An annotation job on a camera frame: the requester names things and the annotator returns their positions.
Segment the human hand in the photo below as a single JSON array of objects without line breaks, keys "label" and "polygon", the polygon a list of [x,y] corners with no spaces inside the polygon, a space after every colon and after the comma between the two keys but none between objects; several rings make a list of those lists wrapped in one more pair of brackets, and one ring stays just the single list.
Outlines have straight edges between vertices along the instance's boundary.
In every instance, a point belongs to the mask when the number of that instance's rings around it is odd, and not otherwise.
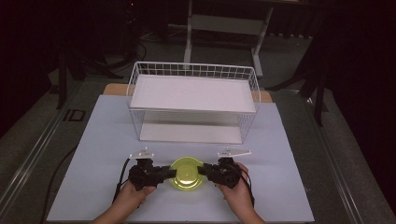
[{"label": "human hand", "polygon": [[[236,162],[235,164],[245,171],[242,172],[242,177],[248,179],[248,168],[242,163]],[[231,210],[243,223],[265,223],[254,210],[248,186],[242,178],[239,179],[238,184],[232,189],[220,184],[216,184],[216,187],[223,193],[224,199],[230,205]]]},{"label": "human hand", "polygon": [[136,190],[131,181],[127,181],[120,190],[120,193],[114,203],[111,204],[111,206],[101,216],[96,218],[92,224],[121,223],[131,215],[140,204],[144,203],[146,201],[146,197],[155,189],[155,187],[146,187],[141,190]]}]

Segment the yellow bowl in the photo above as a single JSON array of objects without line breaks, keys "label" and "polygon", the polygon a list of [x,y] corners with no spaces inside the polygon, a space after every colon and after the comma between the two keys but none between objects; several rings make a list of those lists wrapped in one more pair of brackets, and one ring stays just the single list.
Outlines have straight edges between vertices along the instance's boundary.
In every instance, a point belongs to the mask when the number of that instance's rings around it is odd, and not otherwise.
[{"label": "yellow bowl", "polygon": [[175,178],[169,180],[177,189],[197,189],[203,182],[202,175],[198,174],[197,166],[203,165],[201,161],[193,157],[182,157],[171,165],[171,169],[177,170],[177,173]]}]

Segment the white table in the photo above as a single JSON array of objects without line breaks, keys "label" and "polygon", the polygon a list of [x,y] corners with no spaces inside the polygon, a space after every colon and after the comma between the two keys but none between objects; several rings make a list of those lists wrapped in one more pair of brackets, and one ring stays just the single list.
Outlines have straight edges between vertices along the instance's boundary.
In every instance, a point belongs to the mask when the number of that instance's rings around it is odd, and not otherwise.
[{"label": "white table", "polygon": [[[289,141],[275,104],[261,104],[243,145],[138,141],[124,96],[101,95],[67,170],[48,221],[90,221],[111,204],[123,163],[148,147],[154,165],[170,165],[183,156],[217,162],[224,148],[252,150],[236,158],[249,169],[255,208],[267,222],[314,221]],[[135,164],[130,161],[127,169]],[[158,186],[130,222],[237,222],[212,182],[195,191],[175,189],[168,180]]]}]

